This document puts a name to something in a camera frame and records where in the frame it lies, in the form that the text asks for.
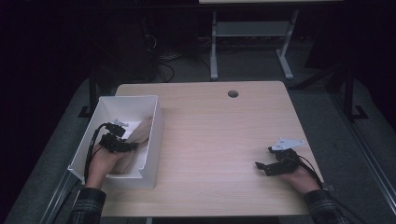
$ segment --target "hand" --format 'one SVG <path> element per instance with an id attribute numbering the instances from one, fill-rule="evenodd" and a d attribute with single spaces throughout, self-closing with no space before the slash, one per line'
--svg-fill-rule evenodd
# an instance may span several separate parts
<path id="1" fill-rule="evenodd" d="M 129 153 L 131 152 L 109 152 L 101 145 L 95 145 L 92 150 L 93 158 L 85 188 L 101 189 L 106 175 L 110 173 L 116 162 Z"/>
<path id="2" fill-rule="evenodd" d="M 280 178 L 292 184 L 303 195 L 312 190 L 320 189 L 314 177 L 302 166 L 299 166 L 291 174 L 280 175 Z"/>

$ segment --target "sleeve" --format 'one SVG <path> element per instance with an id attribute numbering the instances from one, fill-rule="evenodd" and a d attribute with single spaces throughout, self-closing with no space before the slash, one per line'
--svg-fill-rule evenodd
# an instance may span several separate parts
<path id="1" fill-rule="evenodd" d="M 77 196 L 67 223 L 100 223 L 105 199 L 106 194 L 99 189 L 82 189 Z"/>
<path id="2" fill-rule="evenodd" d="M 353 223 L 344 217 L 338 204 L 332 200 L 332 196 L 326 190 L 318 189 L 308 192 L 304 200 L 316 224 Z"/>

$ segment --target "motion capture device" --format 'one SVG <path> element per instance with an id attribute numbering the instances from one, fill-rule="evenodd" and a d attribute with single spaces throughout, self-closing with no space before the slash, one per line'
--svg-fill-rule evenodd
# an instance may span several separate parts
<path id="1" fill-rule="evenodd" d="M 84 170 L 85 181 L 87 181 L 88 179 L 90 164 L 94 156 L 94 154 L 92 155 L 93 146 L 96 142 L 97 135 L 99 134 L 101 128 L 105 127 L 108 130 L 108 133 L 102 135 L 99 144 L 109 152 L 128 152 L 137 149 L 138 146 L 137 143 L 126 143 L 125 142 L 126 139 L 122 139 L 122 136 L 125 134 L 125 129 L 123 129 L 121 126 L 127 126 L 127 125 L 122 122 L 119 122 L 116 119 L 114 124 L 110 122 L 101 124 L 93 133 L 93 137 L 90 142 L 90 147 L 88 148 L 87 159 L 85 160 L 85 170 Z"/>
<path id="2" fill-rule="evenodd" d="M 303 144 L 304 141 L 302 140 L 295 140 L 295 139 L 282 139 L 280 138 L 279 141 L 273 147 L 268 147 L 268 150 L 271 154 L 275 155 L 277 162 L 272 164 L 265 165 L 264 163 L 260 163 L 256 161 L 256 166 L 259 170 L 263 170 L 268 176 L 271 175 L 283 175 L 283 174 L 291 174 L 297 170 L 299 166 L 302 166 L 311 174 L 315 180 L 317 181 L 318 185 L 321 189 L 322 183 L 318 174 L 315 172 L 312 164 L 304 157 L 299 156 L 290 146 L 297 147 Z M 305 163 L 301 161 L 304 159 L 307 161 L 311 168 L 308 167 Z"/>

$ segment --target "cardboard box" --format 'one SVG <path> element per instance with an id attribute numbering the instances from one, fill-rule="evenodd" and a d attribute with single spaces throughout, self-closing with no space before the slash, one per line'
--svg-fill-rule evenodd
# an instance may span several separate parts
<path id="1" fill-rule="evenodd" d="M 104 188 L 112 189 L 153 189 L 157 177 L 158 162 L 163 137 L 163 114 L 158 102 L 158 96 L 105 96 L 99 98 L 99 103 L 92 115 L 86 132 L 79 144 L 75 158 L 68 170 L 84 182 L 84 166 L 87 152 L 94 131 L 103 123 L 115 119 L 127 123 L 123 127 L 126 132 L 123 139 L 143 120 L 153 118 L 149 140 L 134 154 L 132 165 L 122 175 L 107 175 Z M 102 135 L 108 130 L 102 128 L 96 138 L 99 143 Z"/>

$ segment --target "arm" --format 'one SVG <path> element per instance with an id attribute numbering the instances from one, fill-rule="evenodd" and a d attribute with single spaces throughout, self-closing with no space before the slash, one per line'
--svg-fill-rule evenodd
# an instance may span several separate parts
<path id="1" fill-rule="evenodd" d="M 343 216 L 329 192 L 321 189 L 311 174 L 302 166 L 299 166 L 294 173 L 280 175 L 280 177 L 304 195 L 304 200 L 316 224 L 353 223 Z"/>
<path id="2" fill-rule="evenodd" d="M 101 191 L 106 175 L 113 169 L 116 162 L 130 152 L 109 152 L 96 145 L 90 165 L 85 188 L 82 189 L 67 223 L 99 223 L 106 194 Z"/>

